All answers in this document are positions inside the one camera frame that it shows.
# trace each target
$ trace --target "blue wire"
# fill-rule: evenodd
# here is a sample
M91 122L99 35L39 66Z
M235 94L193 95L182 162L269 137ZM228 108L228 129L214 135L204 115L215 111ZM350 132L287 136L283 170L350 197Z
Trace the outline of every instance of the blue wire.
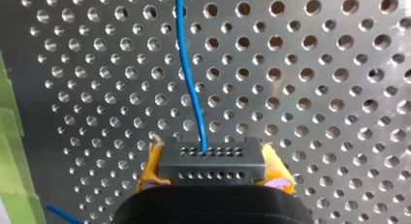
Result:
M203 120L202 109L200 108L199 98L194 88L193 78L190 72L190 63L187 55L187 47L185 45L184 36L184 0L175 0L176 20L177 20L177 39L178 48L181 59L182 71L184 72L185 82L187 83L188 92L191 96L191 102L193 104L194 113L197 119L197 126L199 128L200 138L202 141L202 151L206 152L207 140L206 140L206 128Z
M74 216L70 215L69 213L63 211L60 208L49 206L47 207L47 209L72 224L82 224L83 223L82 221L76 219Z

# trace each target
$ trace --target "yellow plastic part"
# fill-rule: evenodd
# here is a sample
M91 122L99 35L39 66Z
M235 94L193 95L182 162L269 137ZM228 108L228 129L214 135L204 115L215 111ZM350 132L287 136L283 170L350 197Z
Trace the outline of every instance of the yellow plastic part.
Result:
M157 176L158 172L158 161L160 160L161 150L163 149L164 143L161 141L160 137L154 136L155 144L151 143L149 148L148 161L145 165L144 171L142 172L142 177L137 185L137 192L142 191L142 182L147 180L154 180L159 183L165 183L171 185L172 182L166 178L159 178Z
M286 178L290 180L292 184L290 186L284 186L284 192L289 194L293 193L296 182L284 166L280 157L275 153L275 150L272 149L271 143L264 144L262 151L267 164L267 175L265 179L255 181L255 184L264 186L267 182L270 182L273 179Z

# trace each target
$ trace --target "perforated metal sheet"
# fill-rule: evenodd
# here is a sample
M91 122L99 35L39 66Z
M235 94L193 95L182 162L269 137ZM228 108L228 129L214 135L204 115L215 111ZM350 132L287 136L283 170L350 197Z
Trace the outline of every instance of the perforated metal sheet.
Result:
M210 140L273 142L316 223L410 223L410 1L186 0ZM109 222L152 134L197 139L174 0L1 2L43 204Z

